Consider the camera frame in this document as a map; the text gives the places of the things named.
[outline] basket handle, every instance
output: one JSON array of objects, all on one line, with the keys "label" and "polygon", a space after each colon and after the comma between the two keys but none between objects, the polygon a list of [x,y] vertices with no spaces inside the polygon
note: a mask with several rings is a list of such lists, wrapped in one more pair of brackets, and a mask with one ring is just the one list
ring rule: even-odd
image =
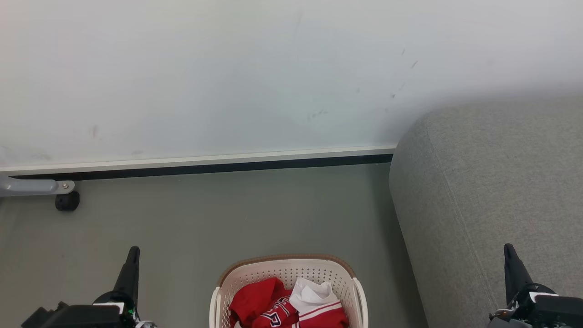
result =
[{"label": "basket handle", "polygon": [[354,281],[354,286],[356,287],[356,292],[358,294],[359,312],[362,322],[361,328],[368,328],[368,305],[366,303],[366,296],[364,296],[364,289],[357,278],[352,278],[352,280]]},{"label": "basket handle", "polygon": [[219,317],[217,312],[218,308],[218,299],[219,299],[219,289],[220,287],[215,288],[213,292],[213,296],[210,299],[210,310],[209,310],[209,328],[216,328],[216,321]]}]

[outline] caster wheel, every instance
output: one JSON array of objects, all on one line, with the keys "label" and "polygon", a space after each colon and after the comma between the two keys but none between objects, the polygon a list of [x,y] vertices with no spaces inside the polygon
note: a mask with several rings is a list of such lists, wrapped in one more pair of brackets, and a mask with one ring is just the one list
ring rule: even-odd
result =
[{"label": "caster wheel", "polygon": [[74,211],[79,206],[79,193],[72,191],[68,194],[57,195],[55,206],[59,211]]}]

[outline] black baseboard strip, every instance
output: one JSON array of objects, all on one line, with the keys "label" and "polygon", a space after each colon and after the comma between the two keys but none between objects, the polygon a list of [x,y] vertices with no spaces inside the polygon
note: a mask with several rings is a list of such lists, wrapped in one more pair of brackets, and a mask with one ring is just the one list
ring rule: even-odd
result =
[{"label": "black baseboard strip", "polygon": [[15,178],[81,181],[98,179],[119,179],[125,177],[191,175],[198,173],[314,168],[319,166],[387,163],[391,161],[392,157],[393,157],[392,154],[385,154],[385,155],[365,155],[331,158],[289,159],[289,160],[274,160],[269,162],[177,166],[173,168],[130,169],[130,170],[111,170],[77,173],[55,173],[48,175],[26,175],[15,176]]}]

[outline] white plastic basket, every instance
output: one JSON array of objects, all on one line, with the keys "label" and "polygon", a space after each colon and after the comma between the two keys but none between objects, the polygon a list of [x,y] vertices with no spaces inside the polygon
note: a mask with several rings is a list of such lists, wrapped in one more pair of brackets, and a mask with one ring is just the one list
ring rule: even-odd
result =
[{"label": "white plastic basket", "polygon": [[368,328],[368,308],[363,287],[354,271],[341,259],[330,255],[288,254],[257,257],[228,268],[210,300],[209,327],[230,328],[229,305],[243,286],[277,277],[292,289],[298,277],[319,284],[330,282],[340,299],[350,328]]}]

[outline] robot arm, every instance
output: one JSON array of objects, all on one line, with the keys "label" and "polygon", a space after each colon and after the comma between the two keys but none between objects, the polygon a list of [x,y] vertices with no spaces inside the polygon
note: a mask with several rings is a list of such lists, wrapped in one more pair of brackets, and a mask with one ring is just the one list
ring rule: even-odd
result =
[{"label": "robot arm", "polygon": [[583,327],[583,299],[532,282],[512,244],[504,245],[504,278],[508,305],[490,315],[488,328]]},{"label": "robot arm", "polygon": [[39,308],[22,328],[155,328],[138,315],[140,248],[130,248],[114,289],[99,296],[92,305],[67,305],[56,310]]}]

